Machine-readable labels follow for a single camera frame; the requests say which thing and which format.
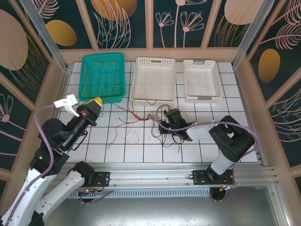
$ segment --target white grid floor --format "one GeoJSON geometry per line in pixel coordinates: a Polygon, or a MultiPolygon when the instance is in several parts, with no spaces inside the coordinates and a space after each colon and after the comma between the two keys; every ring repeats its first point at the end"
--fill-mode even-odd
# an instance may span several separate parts
{"type": "MultiPolygon", "coordinates": [[[[217,104],[186,104],[182,63],[176,63],[177,99],[173,108],[178,108],[187,121],[207,122],[218,121],[225,115],[231,115],[244,126],[248,126],[236,79],[231,63],[218,63],[224,90],[224,98],[217,104]]],[[[66,93],[72,92],[78,96],[81,62],[75,62],[66,93]]],[[[135,63],[125,63],[127,94],[121,103],[116,105],[126,108],[129,91],[134,75],[135,63]]],[[[123,125],[123,121],[133,122],[136,119],[114,104],[104,104],[103,117],[99,117],[96,127],[87,129],[88,136],[76,151],[68,152],[68,162],[212,162],[219,154],[219,149],[212,139],[194,140],[181,145],[172,144],[171,135],[166,138],[164,146],[159,139],[151,136],[152,121],[140,121],[123,125]]],[[[157,107],[138,107],[137,115],[147,116],[155,112],[157,107]]],[[[61,110],[59,119],[67,123],[72,116],[61,110]]],[[[153,129],[159,136],[158,124],[153,129]]],[[[241,159],[242,162],[257,162],[253,152],[241,159]]]]}

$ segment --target yellow object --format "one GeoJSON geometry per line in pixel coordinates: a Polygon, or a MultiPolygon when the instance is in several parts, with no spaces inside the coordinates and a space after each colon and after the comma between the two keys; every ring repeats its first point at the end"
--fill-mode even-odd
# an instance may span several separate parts
{"type": "Polygon", "coordinates": [[[277,75],[280,67],[280,56],[278,52],[269,48],[263,52],[258,64],[258,74],[264,83],[271,82],[277,75]]]}
{"type": "Polygon", "coordinates": [[[12,15],[0,9],[0,65],[12,71],[19,70],[26,62],[27,53],[23,27],[12,15]]]}
{"type": "Polygon", "coordinates": [[[77,41],[74,29],[62,20],[52,20],[46,24],[54,41],[61,46],[72,46],[77,41]]]}
{"type": "Polygon", "coordinates": [[[225,17],[231,24],[250,24],[261,3],[262,0],[227,0],[225,17]]]}
{"type": "Polygon", "coordinates": [[[133,15],[137,9],[137,0],[91,0],[91,3],[99,15],[113,21],[124,19],[122,9],[125,10],[127,17],[133,15]]]}
{"type": "Polygon", "coordinates": [[[103,106],[103,101],[102,101],[102,99],[101,99],[100,97],[95,97],[95,98],[93,98],[93,99],[91,99],[91,100],[89,100],[89,101],[83,103],[83,105],[87,105],[87,104],[91,103],[92,101],[95,101],[96,103],[98,103],[98,105],[99,105],[100,107],[103,106]]]}

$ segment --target teal plastic basket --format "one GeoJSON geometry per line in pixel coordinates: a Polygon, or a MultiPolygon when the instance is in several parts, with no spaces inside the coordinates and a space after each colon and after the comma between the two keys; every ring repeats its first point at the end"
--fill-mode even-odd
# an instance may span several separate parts
{"type": "Polygon", "coordinates": [[[93,54],[83,57],[79,81],[79,100],[101,97],[103,103],[118,103],[126,94],[122,53],[93,54]]]}

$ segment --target basket handle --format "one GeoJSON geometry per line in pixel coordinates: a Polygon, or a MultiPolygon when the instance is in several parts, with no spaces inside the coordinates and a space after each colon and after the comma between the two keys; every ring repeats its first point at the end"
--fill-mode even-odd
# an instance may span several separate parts
{"type": "Polygon", "coordinates": [[[161,60],[150,60],[152,63],[161,63],[161,60]]]}
{"type": "Polygon", "coordinates": [[[212,96],[197,96],[198,100],[212,100],[212,96]]]}
{"type": "Polygon", "coordinates": [[[192,64],[193,65],[204,65],[206,62],[206,60],[202,60],[202,59],[195,59],[195,60],[192,60],[192,64]]]}

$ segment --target robotic arm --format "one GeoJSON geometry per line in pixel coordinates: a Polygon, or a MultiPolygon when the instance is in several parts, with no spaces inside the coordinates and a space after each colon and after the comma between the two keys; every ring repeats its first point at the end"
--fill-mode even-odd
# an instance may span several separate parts
{"type": "Polygon", "coordinates": [[[162,125],[171,130],[167,130],[159,125],[161,134],[178,136],[184,141],[209,138],[210,135],[216,142],[221,153],[207,168],[207,176],[211,181],[217,181],[222,177],[225,171],[235,162],[238,162],[255,143],[253,136],[245,129],[238,127],[239,123],[228,115],[221,120],[223,124],[215,126],[213,124],[209,126],[197,125],[188,129],[174,131],[173,129],[187,128],[195,122],[187,123],[182,118],[178,109],[171,109],[168,112],[164,111],[164,114],[167,120],[162,122],[162,125]]]}
{"type": "Polygon", "coordinates": [[[85,162],[77,163],[67,178],[41,200],[46,188],[69,158],[65,152],[71,150],[79,137],[86,137],[87,127],[96,125],[95,121],[102,108],[102,100],[97,97],[80,105],[74,111],[72,105],[77,104],[77,100],[73,94],[67,94],[65,99],[56,101],[54,104],[56,107],[65,106],[74,117],[67,125],[64,125],[59,119],[49,119],[43,124],[42,129],[54,155],[53,166],[45,176],[39,178],[30,186],[29,190],[26,190],[26,187],[50,165],[49,151],[42,140],[30,163],[30,169],[22,189],[0,220],[2,226],[44,225],[43,221],[70,193],[85,182],[90,184],[94,178],[94,169],[91,166],[85,162]]]}

